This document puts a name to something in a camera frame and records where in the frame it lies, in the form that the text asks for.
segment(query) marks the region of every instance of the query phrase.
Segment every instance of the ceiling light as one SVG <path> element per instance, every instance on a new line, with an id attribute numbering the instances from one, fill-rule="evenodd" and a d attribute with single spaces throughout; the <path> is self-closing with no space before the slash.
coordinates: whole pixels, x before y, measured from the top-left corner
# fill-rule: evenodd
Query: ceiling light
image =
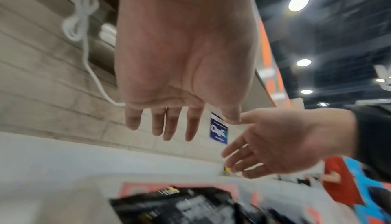
<path id="1" fill-rule="evenodd" d="M 325 107 L 325 106 L 328 106 L 330 105 L 329 103 L 325 103 L 325 102 L 319 102 L 318 103 L 318 106 L 322 106 L 322 107 Z"/>
<path id="2" fill-rule="evenodd" d="M 314 91 L 312 90 L 309 90 L 309 89 L 304 89 L 304 90 L 301 90 L 300 93 L 302 94 L 312 94 Z"/>
<path id="3" fill-rule="evenodd" d="M 300 66 L 300 67 L 306 67 L 306 66 L 310 65 L 311 63 L 312 63 L 312 61 L 309 60 L 309 59 L 302 59 L 302 60 L 299 60 L 299 61 L 296 63 L 296 65 L 297 65 L 297 66 Z"/>
<path id="4" fill-rule="evenodd" d="M 288 5 L 288 9 L 293 12 L 297 12 L 302 10 L 305 6 L 307 6 L 310 0 L 291 0 Z"/>

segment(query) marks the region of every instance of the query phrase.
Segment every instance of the hand with dark sleeve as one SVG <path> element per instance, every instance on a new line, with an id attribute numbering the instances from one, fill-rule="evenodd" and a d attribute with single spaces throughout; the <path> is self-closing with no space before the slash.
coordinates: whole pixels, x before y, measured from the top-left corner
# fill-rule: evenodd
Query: hand with dark sleeve
<path id="1" fill-rule="evenodd" d="M 334 156 L 348 156 L 371 166 L 391 182 L 391 116 L 377 107 L 352 110 L 260 108 L 243 113 L 251 126 L 228 145 L 225 166 L 246 178 L 294 173 Z"/>

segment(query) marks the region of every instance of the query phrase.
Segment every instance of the white cord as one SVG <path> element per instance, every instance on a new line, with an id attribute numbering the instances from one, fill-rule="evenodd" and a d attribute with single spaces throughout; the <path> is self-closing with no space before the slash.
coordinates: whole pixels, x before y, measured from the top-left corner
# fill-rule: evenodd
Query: white cord
<path id="1" fill-rule="evenodd" d="M 87 35 L 88 17 L 99 8 L 99 2 L 98 0 L 74 0 L 74 3 L 75 13 L 62 22 L 62 31 L 72 41 L 83 41 L 83 65 L 91 75 L 102 96 L 111 104 L 124 107 L 125 103 L 117 103 L 106 94 L 98 77 L 88 64 L 88 54 L 90 51 Z"/>

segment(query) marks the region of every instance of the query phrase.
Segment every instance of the person in red shirt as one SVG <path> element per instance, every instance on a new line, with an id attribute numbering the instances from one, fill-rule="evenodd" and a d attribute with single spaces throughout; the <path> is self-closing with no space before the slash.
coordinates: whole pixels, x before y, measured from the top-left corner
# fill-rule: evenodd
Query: person in red shirt
<path id="1" fill-rule="evenodd" d="M 334 201 L 353 207 L 355 204 L 364 205 L 354 176 L 350 173 L 342 157 L 325 160 L 325 174 L 320 178 L 323 187 Z"/>

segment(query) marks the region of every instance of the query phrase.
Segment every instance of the red shirt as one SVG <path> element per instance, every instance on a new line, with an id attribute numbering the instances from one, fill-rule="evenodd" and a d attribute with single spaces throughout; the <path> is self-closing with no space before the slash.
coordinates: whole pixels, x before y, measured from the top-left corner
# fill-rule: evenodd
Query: red shirt
<path id="1" fill-rule="evenodd" d="M 360 192 L 354 182 L 342 157 L 333 157 L 325 161 L 325 174 L 336 172 L 341 175 L 341 182 L 323 182 L 323 186 L 334 201 L 353 207 L 355 204 L 364 205 Z"/>

